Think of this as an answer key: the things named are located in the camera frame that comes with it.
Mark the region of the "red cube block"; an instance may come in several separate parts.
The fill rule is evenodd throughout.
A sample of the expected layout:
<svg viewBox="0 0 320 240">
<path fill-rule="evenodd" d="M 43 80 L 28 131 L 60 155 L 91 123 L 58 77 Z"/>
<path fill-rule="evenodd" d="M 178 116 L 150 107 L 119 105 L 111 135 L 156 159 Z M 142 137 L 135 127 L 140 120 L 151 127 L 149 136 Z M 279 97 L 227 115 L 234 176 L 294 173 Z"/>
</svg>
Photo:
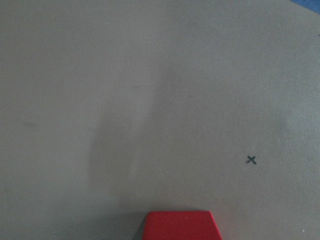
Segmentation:
<svg viewBox="0 0 320 240">
<path fill-rule="evenodd" d="M 210 211 L 151 211 L 138 232 L 139 240 L 222 240 Z"/>
</svg>

